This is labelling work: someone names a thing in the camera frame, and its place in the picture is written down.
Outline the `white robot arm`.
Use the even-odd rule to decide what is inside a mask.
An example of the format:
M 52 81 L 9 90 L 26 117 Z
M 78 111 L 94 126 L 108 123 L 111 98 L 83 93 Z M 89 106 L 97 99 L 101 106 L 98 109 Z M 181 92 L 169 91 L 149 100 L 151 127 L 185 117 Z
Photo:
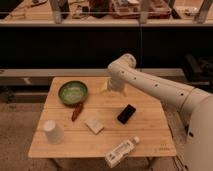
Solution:
M 190 114 L 184 171 L 213 171 L 213 93 L 137 71 L 136 59 L 126 53 L 107 67 L 107 89 L 122 91 L 125 84 Z

